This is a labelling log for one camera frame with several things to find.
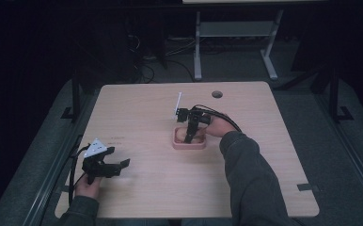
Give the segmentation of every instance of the table top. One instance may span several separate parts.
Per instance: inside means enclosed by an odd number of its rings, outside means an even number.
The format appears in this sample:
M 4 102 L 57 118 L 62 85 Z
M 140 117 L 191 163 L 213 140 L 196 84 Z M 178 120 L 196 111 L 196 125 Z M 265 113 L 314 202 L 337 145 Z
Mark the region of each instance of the table top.
M 215 99 L 213 91 L 223 97 Z M 115 152 L 105 163 L 131 158 L 119 177 L 104 178 L 99 218 L 230 217 L 229 185 L 218 137 L 207 136 L 203 150 L 175 150 L 174 128 L 187 126 L 173 118 L 174 108 L 206 105 L 227 113 L 249 137 L 275 171 L 290 217 L 311 217 L 319 207 L 307 184 L 296 151 L 269 86 L 264 82 L 180 83 L 104 86 L 80 147 L 98 138 Z M 82 174 L 83 157 L 75 178 Z M 55 210 L 68 209 L 63 192 Z

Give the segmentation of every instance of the metal frame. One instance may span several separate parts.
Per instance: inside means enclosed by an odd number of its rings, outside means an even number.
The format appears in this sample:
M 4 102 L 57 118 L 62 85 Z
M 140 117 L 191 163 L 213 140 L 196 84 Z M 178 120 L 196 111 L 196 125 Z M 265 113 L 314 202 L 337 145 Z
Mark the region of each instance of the metal frame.
M 202 79 L 201 59 L 199 52 L 200 37 L 265 37 L 269 38 L 266 48 L 260 50 L 261 57 L 269 77 L 277 80 L 276 70 L 270 59 L 270 53 L 276 39 L 278 27 L 284 10 L 280 9 L 274 21 L 269 22 L 202 22 L 200 12 L 196 21 L 196 51 L 194 52 L 194 78 Z
M 75 122 L 81 112 L 81 104 L 80 104 L 80 89 L 79 89 L 79 80 L 76 72 L 72 75 L 72 107 L 67 107 L 64 110 L 64 113 L 61 116 L 61 119 L 72 119 L 72 122 Z
M 92 98 L 86 96 L 86 99 L 83 100 L 83 106 L 91 105 Z M 63 143 L 61 147 L 58 149 L 58 152 L 55 155 L 52 166 L 47 170 L 47 174 L 44 177 L 44 180 L 39 187 L 35 200 L 31 208 L 29 209 L 28 214 L 24 219 L 23 225 L 40 225 L 40 222 L 44 216 L 45 209 L 50 200 L 50 195 L 55 188 L 56 180 L 63 170 L 64 164 L 69 159 L 70 150 L 74 152 L 79 145 L 79 141 L 81 135 L 80 131 L 84 131 L 87 122 L 84 119 L 88 117 L 88 112 L 83 108 L 80 112 L 78 118 L 75 118 L 75 122 L 71 124 L 71 128 L 67 135 L 64 137 Z
M 322 108 L 324 114 L 329 113 L 329 109 L 327 110 L 327 101 L 324 97 L 321 97 L 319 95 L 315 95 L 317 102 L 319 103 L 319 106 Z M 341 144 L 343 145 L 346 153 L 349 155 L 349 158 L 351 162 L 354 165 L 355 172 L 357 174 L 358 180 L 363 185 L 363 162 L 361 161 L 359 155 L 357 154 L 357 150 L 355 149 L 355 146 L 352 144 L 352 142 L 349 140 L 348 136 L 344 132 L 344 130 L 341 128 L 341 125 L 338 121 L 335 121 L 335 118 L 333 117 L 326 117 L 328 119 L 329 124 L 334 129 L 336 135 L 338 136 Z

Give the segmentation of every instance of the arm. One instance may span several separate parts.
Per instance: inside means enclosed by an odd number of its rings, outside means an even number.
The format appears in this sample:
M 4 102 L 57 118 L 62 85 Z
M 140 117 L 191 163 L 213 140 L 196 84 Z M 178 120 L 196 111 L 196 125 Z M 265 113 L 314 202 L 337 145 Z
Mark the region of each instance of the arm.
M 100 182 L 102 178 L 96 178 L 89 185 L 87 175 L 85 174 L 75 187 L 75 198 L 68 211 L 61 216 L 61 219 L 55 225 L 77 225 L 87 226 L 95 225 L 99 203 Z
M 278 179 L 258 143 L 217 117 L 201 133 L 222 138 L 233 225 L 291 224 Z

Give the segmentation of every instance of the white table leg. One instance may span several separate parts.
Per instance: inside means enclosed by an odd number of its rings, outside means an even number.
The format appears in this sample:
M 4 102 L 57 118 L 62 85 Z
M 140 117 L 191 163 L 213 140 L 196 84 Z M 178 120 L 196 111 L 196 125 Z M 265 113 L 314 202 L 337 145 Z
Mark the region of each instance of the white table leg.
M 200 35 L 200 12 L 197 12 L 197 22 L 196 22 L 196 52 L 194 53 L 194 78 L 196 80 L 202 79 L 201 74 L 201 58 L 199 55 L 199 35 Z
M 272 60 L 270 59 L 270 52 L 272 51 L 273 43 L 276 39 L 277 30 L 281 21 L 281 17 L 284 10 L 281 9 L 278 11 L 275 21 L 273 22 L 272 30 L 269 35 L 269 43 L 266 46 L 266 49 L 260 50 L 261 57 L 263 58 L 264 65 L 269 73 L 270 79 L 277 80 L 276 70 L 273 67 Z

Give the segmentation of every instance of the wire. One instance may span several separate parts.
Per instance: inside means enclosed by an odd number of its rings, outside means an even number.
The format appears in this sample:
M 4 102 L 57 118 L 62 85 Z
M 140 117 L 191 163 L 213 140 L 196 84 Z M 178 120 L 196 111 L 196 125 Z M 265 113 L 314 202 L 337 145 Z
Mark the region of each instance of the wire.
M 210 48 L 208 51 L 205 51 L 205 49 L 202 48 L 202 50 L 201 50 L 202 55 L 219 55 L 219 54 L 223 54 L 223 53 L 227 52 L 226 46 L 216 40 L 213 41 L 213 44 L 208 43 L 208 41 L 205 41 L 202 44 L 203 45 L 206 44 Z M 221 47 L 221 50 L 216 50 L 217 45 Z
M 195 44 L 196 44 L 196 40 L 192 39 L 192 41 L 190 43 L 188 43 L 188 44 L 186 44 L 186 45 L 184 45 L 182 47 L 179 47 L 179 48 L 177 48 L 175 50 L 171 50 L 171 51 L 165 53 L 165 56 L 168 57 L 168 56 L 176 55 L 176 54 L 182 53 L 184 51 L 190 50 L 193 47 L 195 47 Z M 155 56 L 144 56 L 143 58 L 146 59 L 146 60 L 155 60 L 155 59 L 157 59 Z
M 141 79 L 143 79 L 142 72 L 140 70 L 138 70 L 137 66 L 135 66 L 135 65 L 134 65 L 134 68 L 137 71 L 137 73 L 140 74 L 140 77 L 137 80 L 138 80 L 138 83 L 141 83 Z
M 195 106 L 205 107 L 205 108 L 207 108 L 207 109 L 209 109 L 209 110 L 211 110 L 211 111 L 214 111 L 214 112 L 220 113 L 220 112 L 218 112 L 218 111 L 216 111 L 216 110 L 211 109 L 210 107 L 207 107 L 206 105 L 194 105 L 194 106 L 193 106 L 193 108 L 194 108 Z
M 75 183 L 75 186 L 76 186 L 76 184 L 78 184 L 78 182 L 82 179 L 82 177 L 83 176 L 85 176 L 86 175 L 86 173 L 85 172 L 83 172 L 82 173 L 82 175 L 79 177 L 79 179 L 76 181 L 76 183 Z
M 171 63 L 176 63 L 176 64 L 181 65 L 182 67 L 184 67 L 185 70 L 187 70 L 188 74 L 190 75 L 191 80 L 193 82 L 196 82 L 196 80 L 194 79 L 194 76 L 191 74 L 190 70 L 184 64 L 182 64 L 178 61 L 175 61 L 175 60 L 170 60 L 170 59 L 167 59 L 166 62 L 171 62 Z
M 302 223 L 301 220 L 297 219 L 297 218 L 292 218 L 296 223 L 298 223 L 301 226 L 306 226 L 304 223 Z
M 197 109 L 197 110 L 192 109 L 192 110 L 190 110 L 190 112 L 205 113 L 205 114 L 217 116 L 217 117 L 227 121 L 228 123 L 230 123 L 238 132 L 242 132 L 240 127 L 237 125 L 237 123 L 235 123 L 229 116 L 227 116 L 225 114 L 222 114 L 222 113 L 219 113 L 218 111 L 206 110 L 206 109 Z
M 169 41 L 173 41 L 173 42 L 176 42 L 176 43 L 186 43 L 186 42 L 188 42 L 188 41 L 190 41 L 190 40 L 194 40 L 195 38 L 192 38 L 192 37 L 187 37 L 187 38 L 172 38 L 172 37 L 170 37 L 170 38 L 167 38 L 167 40 L 169 40 Z
M 72 156 L 73 159 L 72 159 L 71 173 L 70 173 L 70 184 L 68 186 L 68 203 L 70 205 L 72 204 L 73 190 L 75 188 L 74 178 L 75 178 L 77 160 L 78 160 L 78 157 L 81 154 L 81 152 L 87 150 L 88 146 L 90 146 L 90 145 L 87 145 L 86 147 L 82 148 L 81 150 L 79 150 L 76 153 L 76 155 Z
M 149 79 L 149 81 L 148 81 L 148 82 L 146 82 L 146 83 L 148 84 L 148 83 L 152 82 L 152 81 L 153 81 L 153 79 L 154 79 L 154 76 L 155 76 L 155 71 L 154 71 L 154 69 L 153 69 L 152 67 L 148 66 L 148 65 L 145 65 L 145 64 L 142 64 L 141 66 L 148 68 L 148 69 L 151 71 L 151 73 L 152 73 L 152 76 L 151 76 L 150 78 L 146 77 L 143 73 L 141 73 L 141 74 L 142 74 L 142 76 L 143 76 L 143 78 L 148 78 L 148 79 Z
M 135 39 L 137 39 L 137 46 L 134 49 L 138 49 L 138 47 L 140 47 L 140 44 L 141 44 L 140 39 L 137 36 L 135 36 L 135 35 L 129 35 L 129 38 L 135 38 Z

